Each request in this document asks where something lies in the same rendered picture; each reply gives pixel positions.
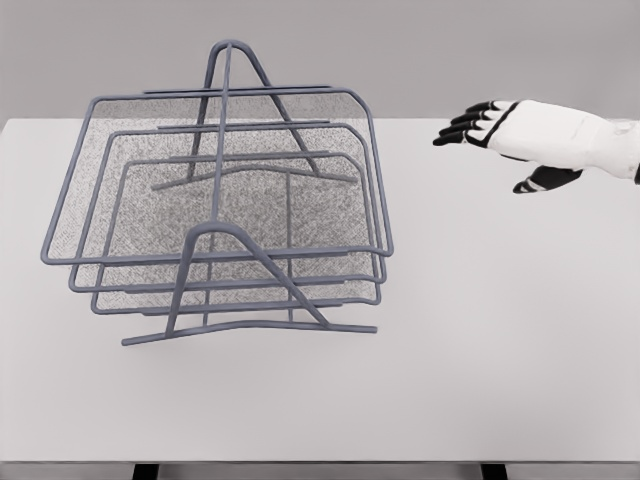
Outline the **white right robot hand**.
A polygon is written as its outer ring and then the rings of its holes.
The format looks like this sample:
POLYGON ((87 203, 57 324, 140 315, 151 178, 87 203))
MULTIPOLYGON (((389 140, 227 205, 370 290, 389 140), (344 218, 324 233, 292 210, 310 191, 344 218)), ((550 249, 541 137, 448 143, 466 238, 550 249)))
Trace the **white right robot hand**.
POLYGON ((607 122, 594 114, 535 100, 491 100, 468 107, 440 130, 433 145, 468 144, 534 171, 513 187, 515 194, 556 190, 578 180, 589 151, 607 122))

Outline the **large grey mesh tray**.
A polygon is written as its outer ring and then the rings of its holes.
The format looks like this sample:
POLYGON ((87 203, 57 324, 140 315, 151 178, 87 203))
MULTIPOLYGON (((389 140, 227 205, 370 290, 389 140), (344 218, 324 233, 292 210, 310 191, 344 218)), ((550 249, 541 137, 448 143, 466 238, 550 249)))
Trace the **large grey mesh tray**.
POLYGON ((389 257, 394 251, 386 194, 371 111, 353 90, 331 86, 262 86, 255 88, 148 91, 140 95, 100 96, 86 112, 76 146, 45 235, 40 258, 46 265, 102 264, 113 266, 177 264, 181 253, 91 254, 86 245, 106 178, 112 143, 123 135, 184 135, 186 154, 183 178, 167 188, 205 181, 214 172, 197 175, 195 165, 257 159, 255 153, 218 155, 202 151, 209 133, 279 131, 296 145, 294 156, 308 167, 304 175, 322 178, 312 152, 301 135, 304 129, 349 130, 361 144, 372 211, 374 240, 365 252, 389 257))

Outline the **small grey mesh tray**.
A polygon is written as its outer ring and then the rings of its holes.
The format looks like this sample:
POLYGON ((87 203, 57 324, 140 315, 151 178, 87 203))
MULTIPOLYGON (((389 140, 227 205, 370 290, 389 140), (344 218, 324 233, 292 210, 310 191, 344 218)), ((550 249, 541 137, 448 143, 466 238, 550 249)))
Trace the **small grey mesh tray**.
MULTIPOLYGON (((262 249, 316 306, 376 304, 380 301, 380 287, 387 273, 384 256, 363 250, 363 258, 356 259, 345 247, 319 251, 262 249)), ((173 265, 178 272, 178 265, 173 265)), ((177 272, 174 279, 166 284, 92 287, 87 290, 91 292, 93 307, 101 314, 164 315, 171 305, 177 272)), ((218 235, 214 240, 203 236, 197 241, 195 261, 182 297, 188 314, 197 314, 194 307, 205 303, 203 287, 207 284, 215 288, 210 302, 218 306, 216 312, 224 312, 224 304, 262 306, 289 299, 287 290, 277 286, 271 274, 260 263, 251 260, 244 247, 227 234, 218 235)))

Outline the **medium grey mesh tray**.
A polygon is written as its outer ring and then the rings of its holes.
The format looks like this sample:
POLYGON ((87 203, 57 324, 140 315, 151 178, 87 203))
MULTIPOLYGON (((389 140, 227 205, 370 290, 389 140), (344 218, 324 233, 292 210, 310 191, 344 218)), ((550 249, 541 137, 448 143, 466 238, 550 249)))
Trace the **medium grey mesh tray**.
POLYGON ((99 256, 169 255, 216 218, 271 250, 388 245, 377 156, 355 122, 299 129, 160 128, 106 143, 73 287, 166 284, 173 264, 103 266, 99 256))

